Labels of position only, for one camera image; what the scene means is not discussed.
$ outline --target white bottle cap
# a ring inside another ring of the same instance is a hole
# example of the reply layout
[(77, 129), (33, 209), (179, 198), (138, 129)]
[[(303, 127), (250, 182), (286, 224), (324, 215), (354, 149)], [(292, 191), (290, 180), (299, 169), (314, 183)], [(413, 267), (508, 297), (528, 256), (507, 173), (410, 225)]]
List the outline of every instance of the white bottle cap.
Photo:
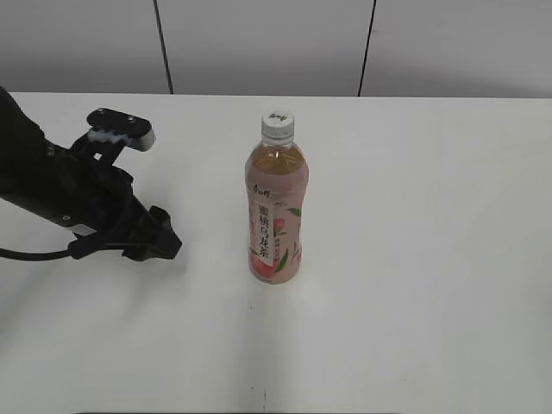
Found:
[(262, 140), (271, 145), (286, 145), (293, 141), (295, 118), (287, 110), (269, 110), (262, 116)]

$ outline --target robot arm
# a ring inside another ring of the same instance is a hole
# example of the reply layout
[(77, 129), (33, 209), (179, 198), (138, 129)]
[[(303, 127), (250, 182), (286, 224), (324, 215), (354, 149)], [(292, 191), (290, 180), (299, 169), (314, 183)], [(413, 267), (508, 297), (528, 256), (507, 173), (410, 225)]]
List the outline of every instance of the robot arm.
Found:
[(92, 112), (87, 121), (90, 131), (71, 148), (59, 147), (0, 87), (0, 198), (77, 236), (62, 252), (0, 249), (0, 257), (80, 259), (121, 249), (131, 260), (173, 259), (182, 243), (169, 215), (155, 206), (146, 210), (133, 195), (132, 177), (113, 166), (125, 147), (147, 151), (154, 144), (150, 122), (107, 109)]

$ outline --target pink bottle label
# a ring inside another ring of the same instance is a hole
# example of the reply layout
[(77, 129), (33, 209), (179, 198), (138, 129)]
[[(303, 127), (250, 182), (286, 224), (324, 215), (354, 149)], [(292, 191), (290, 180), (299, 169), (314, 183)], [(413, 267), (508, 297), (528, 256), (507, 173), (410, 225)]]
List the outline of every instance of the pink bottle label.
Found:
[(248, 188), (250, 265), (260, 278), (279, 283), (291, 278), (301, 262), (301, 208), (304, 192), (278, 197), (270, 188)]

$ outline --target white table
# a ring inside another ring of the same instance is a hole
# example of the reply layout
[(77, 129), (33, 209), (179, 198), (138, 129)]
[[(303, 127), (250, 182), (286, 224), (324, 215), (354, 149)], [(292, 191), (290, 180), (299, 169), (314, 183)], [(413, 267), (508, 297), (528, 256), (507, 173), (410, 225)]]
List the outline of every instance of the white table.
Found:
[[(552, 412), (552, 101), (14, 96), (64, 146), (101, 106), (150, 119), (153, 149), (118, 165), (185, 246), (1, 260), (0, 412)], [(272, 107), (310, 165), (279, 286), (246, 262), (243, 166)], [(0, 228), (4, 248), (72, 239), (5, 202)]]

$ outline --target plastic bottle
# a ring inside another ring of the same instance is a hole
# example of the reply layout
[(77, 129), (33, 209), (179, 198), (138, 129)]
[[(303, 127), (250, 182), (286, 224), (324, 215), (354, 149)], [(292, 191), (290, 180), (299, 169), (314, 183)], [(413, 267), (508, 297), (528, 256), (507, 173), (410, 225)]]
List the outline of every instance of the plastic bottle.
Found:
[(261, 142), (245, 166), (249, 201), (249, 267), (260, 280), (284, 283), (301, 263), (299, 240), (309, 167), (293, 142), (295, 120), (285, 110), (265, 113)]

